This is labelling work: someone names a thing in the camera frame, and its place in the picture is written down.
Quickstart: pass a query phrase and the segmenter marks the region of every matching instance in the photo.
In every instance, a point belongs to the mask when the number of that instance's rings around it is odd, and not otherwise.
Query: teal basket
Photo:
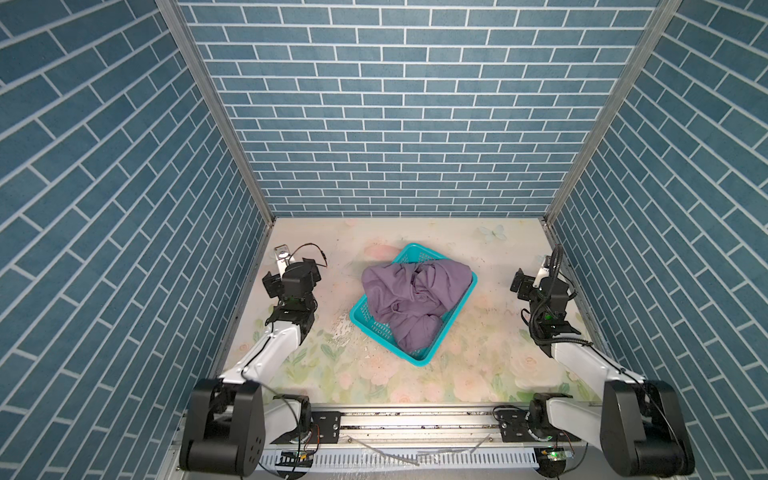
[[[418,243],[409,243],[393,260],[393,263],[421,263],[427,260],[438,260],[443,258],[448,257],[419,245]],[[392,330],[389,329],[389,326],[376,322],[373,319],[373,316],[368,311],[367,296],[363,295],[362,298],[355,303],[352,311],[349,312],[349,319],[352,320],[352,323],[357,325],[367,336],[380,343],[384,348],[388,349],[401,359],[408,360],[416,366],[425,366],[432,360],[432,357],[435,356],[437,349],[445,338],[445,334],[451,329],[453,321],[456,320],[458,313],[462,310],[464,304],[467,303],[469,294],[472,293],[477,282],[478,276],[472,272],[472,283],[469,284],[467,291],[456,306],[442,316],[442,329],[437,337],[435,337],[432,345],[424,349],[416,350],[415,352],[403,352],[400,347],[397,346],[397,342],[395,341],[395,337],[392,335]]]

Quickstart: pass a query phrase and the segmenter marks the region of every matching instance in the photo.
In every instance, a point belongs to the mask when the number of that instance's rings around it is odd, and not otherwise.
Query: crumpled fabric
[[[362,272],[368,311],[389,325],[398,346],[413,352],[432,345],[445,312],[464,296],[472,271],[454,260],[387,263]]]

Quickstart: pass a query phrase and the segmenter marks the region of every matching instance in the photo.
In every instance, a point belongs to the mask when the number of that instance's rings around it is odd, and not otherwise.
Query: blue brick wall
[[[0,2],[0,478],[156,474],[262,229],[152,0]]]
[[[657,0],[181,3],[276,215],[505,217],[544,213]]]
[[[700,478],[766,478],[768,2],[684,0],[555,223],[617,359],[672,382]]]

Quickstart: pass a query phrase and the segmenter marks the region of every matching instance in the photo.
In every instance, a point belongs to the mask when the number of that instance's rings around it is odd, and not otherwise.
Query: robotic arm
[[[269,388],[264,384],[304,341],[317,309],[312,290],[320,274],[314,260],[278,260],[282,276],[267,273],[262,279],[270,297],[279,300],[265,335],[233,368],[199,381],[190,394],[180,452],[184,470],[247,477],[265,445],[310,430],[307,397],[281,395],[266,407],[262,401],[262,388]]]
[[[536,277],[518,270],[510,290],[530,304],[527,323],[534,342],[584,380],[603,405],[537,393],[529,407],[531,432],[538,437],[571,432],[602,450],[619,475],[693,473],[694,455],[674,388],[612,362],[565,320],[565,305],[575,294],[558,278],[562,257],[557,245]]]

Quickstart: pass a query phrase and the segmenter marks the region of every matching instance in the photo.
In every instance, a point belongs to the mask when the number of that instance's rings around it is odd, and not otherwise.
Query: purple cloth
[[[413,352],[432,345],[440,316],[453,308],[472,282],[472,271],[453,260],[387,263],[362,272],[368,311],[392,330],[398,346]]]

